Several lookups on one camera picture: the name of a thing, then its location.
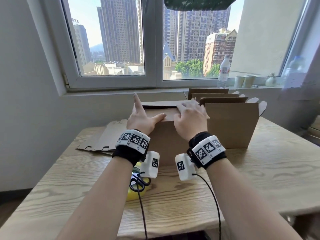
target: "glass pane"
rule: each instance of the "glass pane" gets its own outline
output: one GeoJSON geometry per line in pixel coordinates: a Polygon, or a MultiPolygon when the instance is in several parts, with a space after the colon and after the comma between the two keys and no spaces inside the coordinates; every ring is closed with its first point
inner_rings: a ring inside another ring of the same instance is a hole
{"type": "Polygon", "coordinates": [[[82,76],[144,75],[141,0],[68,0],[82,76]]]}
{"type": "Polygon", "coordinates": [[[163,9],[163,79],[279,75],[305,0],[236,0],[222,11],[163,9]]]}

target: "small potted plant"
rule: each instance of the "small potted plant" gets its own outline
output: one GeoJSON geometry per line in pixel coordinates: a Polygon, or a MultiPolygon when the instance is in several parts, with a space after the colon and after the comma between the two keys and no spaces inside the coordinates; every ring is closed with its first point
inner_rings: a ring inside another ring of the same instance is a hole
{"type": "Polygon", "coordinates": [[[270,73],[268,79],[266,80],[267,87],[274,87],[277,84],[276,75],[274,72],[270,73]]]}

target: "hand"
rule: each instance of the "hand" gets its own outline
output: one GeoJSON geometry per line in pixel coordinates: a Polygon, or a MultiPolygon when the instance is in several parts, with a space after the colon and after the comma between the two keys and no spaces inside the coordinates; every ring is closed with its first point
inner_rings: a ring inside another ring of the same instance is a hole
{"type": "Polygon", "coordinates": [[[136,93],[134,93],[133,98],[134,106],[132,114],[130,115],[127,122],[127,129],[137,129],[142,133],[148,135],[153,131],[155,125],[166,117],[166,114],[160,113],[152,118],[149,118],[146,115],[146,111],[144,111],[141,101],[136,93]]]}
{"type": "Polygon", "coordinates": [[[191,99],[177,106],[180,113],[173,117],[174,126],[183,139],[190,141],[196,134],[208,131],[207,112],[203,105],[191,99]]]}

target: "bottle label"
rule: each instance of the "bottle label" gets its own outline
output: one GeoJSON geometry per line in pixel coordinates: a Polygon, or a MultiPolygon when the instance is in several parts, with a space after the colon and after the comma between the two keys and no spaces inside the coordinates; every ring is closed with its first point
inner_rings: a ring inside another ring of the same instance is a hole
{"type": "Polygon", "coordinates": [[[221,74],[228,74],[229,73],[229,69],[227,67],[221,67],[220,68],[220,73],[221,74]]]}

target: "window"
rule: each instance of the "window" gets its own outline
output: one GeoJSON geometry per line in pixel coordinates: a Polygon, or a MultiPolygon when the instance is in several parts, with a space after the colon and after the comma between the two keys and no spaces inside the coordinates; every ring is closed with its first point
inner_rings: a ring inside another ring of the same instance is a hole
{"type": "Polygon", "coordinates": [[[236,0],[226,10],[188,12],[168,10],[164,0],[44,0],[44,7],[69,87],[126,89],[214,86],[224,54],[230,81],[252,74],[262,85],[301,51],[300,32],[317,11],[311,3],[318,1],[236,0]]]}

